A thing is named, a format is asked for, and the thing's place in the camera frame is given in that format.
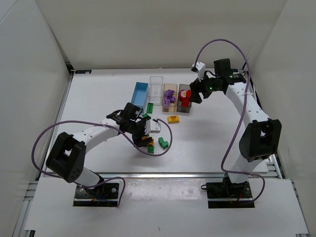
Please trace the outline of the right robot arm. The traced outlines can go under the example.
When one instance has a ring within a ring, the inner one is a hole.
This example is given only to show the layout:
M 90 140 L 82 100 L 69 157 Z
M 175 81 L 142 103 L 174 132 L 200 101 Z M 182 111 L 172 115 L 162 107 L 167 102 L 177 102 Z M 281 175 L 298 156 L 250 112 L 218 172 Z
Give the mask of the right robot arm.
M 197 73 L 197 79 L 190 83 L 192 103 L 200 104 L 212 92 L 222 91 L 242 117 L 245 130 L 238 144 L 240 155 L 227 175 L 232 184 L 244 183 L 263 160 L 277 152 L 281 122 L 260 108 L 246 87 L 245 77 L 231 68 L 228 58 L 214 61 L 212 77 L 201 62 L 193 64 L 192 71 Z

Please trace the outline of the purple lego brick with studs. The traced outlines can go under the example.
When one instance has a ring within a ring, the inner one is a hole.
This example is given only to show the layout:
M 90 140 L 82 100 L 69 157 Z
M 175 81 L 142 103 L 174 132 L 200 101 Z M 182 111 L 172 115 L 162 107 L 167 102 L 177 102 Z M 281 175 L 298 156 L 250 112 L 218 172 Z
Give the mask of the purple lego brick with studs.
M 165 92 L 164 92 L 164 96 L 165 97 L 168 97 L 168 96 L 173 96 L 173 94 L 174 94 L 174 90 L 166 90 Z

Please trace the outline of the red lego brick with sticker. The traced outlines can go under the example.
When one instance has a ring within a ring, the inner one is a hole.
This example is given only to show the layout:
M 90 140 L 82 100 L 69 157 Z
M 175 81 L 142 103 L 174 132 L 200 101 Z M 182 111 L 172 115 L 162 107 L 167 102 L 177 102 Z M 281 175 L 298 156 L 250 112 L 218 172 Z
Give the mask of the red lego brick with sticker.
M 182 101 L 183 99 L 187 97 L 187 91 L 184 89 L 180 90 L 178 93 L 178 97 L 179 97 L 179 100 Z

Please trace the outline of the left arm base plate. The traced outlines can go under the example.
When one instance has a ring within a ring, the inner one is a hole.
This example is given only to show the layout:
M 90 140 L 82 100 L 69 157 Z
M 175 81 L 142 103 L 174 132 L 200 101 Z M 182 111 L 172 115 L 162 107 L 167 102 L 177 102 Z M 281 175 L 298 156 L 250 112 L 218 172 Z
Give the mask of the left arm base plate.
M 111 180 L 89 189 L 76 186 L 73 206 L 75 207 L 118 207 L 120 180 Z

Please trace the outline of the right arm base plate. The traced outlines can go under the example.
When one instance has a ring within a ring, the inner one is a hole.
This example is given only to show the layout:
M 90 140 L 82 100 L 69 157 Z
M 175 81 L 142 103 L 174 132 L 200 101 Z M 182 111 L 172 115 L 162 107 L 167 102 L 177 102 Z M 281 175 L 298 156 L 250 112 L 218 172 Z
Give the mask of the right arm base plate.
M 250 184 L 244 182 L 232 189 L 226 189 L 221 182 L 206 183 L 201 189 L 207 193 L 209 209 L 254 208 Z

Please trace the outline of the yellow lego brick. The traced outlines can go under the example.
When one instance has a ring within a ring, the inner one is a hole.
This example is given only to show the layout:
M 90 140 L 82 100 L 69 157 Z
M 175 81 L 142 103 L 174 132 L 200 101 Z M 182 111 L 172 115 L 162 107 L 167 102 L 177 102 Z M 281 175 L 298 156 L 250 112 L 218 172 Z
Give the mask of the yellow lego brick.
M 179 123 L 180 120 L 179 120 L 179 117 L 178 116 L 168 116 L 167 117 L 167 122 L 169 124 L 174 124 L 174 123 Z

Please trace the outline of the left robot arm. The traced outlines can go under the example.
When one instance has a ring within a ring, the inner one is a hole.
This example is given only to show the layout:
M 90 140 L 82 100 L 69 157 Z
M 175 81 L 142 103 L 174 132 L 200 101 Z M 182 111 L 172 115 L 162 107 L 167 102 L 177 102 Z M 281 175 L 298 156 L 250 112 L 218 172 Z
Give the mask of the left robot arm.
M 160 133 L 166 122 L 150 116 L 142 117 L 142 109 L 128 102 L 124 109 L 107 115 L 100 123 L 83 122 L 89 128 L 75 134 L 60 133 L 50 150 L 46 166 L 67 183 L 94 189 L 105 180 L 84 166 L 86 154 L 119 135 L 127 138 L 137 150 L 147 146 L 151 133 Z

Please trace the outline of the red long lego brick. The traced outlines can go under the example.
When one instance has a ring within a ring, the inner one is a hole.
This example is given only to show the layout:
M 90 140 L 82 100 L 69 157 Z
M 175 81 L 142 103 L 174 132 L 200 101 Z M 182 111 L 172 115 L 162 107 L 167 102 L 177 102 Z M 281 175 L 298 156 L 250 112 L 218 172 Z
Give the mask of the red long lego brick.
M 188 107 L 190 105 L 190 102 L 186 100 L 186 98 L 184 98 L 181 102 L 181 106 L 182 107 Z

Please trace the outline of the small purple lego brick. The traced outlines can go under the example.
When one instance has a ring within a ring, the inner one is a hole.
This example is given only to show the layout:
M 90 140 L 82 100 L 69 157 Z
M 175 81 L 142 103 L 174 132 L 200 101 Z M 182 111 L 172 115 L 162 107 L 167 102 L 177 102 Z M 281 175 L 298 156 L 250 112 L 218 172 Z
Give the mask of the small purple lego brick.
M 175 102 L 175 97 L 174 96 L 168 96 L 167 99 L 170 101 L 170 103 Z

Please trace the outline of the purple paw print lego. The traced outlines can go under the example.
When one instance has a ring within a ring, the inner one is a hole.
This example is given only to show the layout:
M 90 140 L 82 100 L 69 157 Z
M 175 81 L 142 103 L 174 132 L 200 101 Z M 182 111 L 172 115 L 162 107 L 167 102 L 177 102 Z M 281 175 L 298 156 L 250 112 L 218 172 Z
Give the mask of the purple paw print lego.
M 165 97 L 165 98 L 163 99 L 162 105 L 163 105 L 164 107 L 169 107 L 169 106 L 170 106 L 170 100 Z

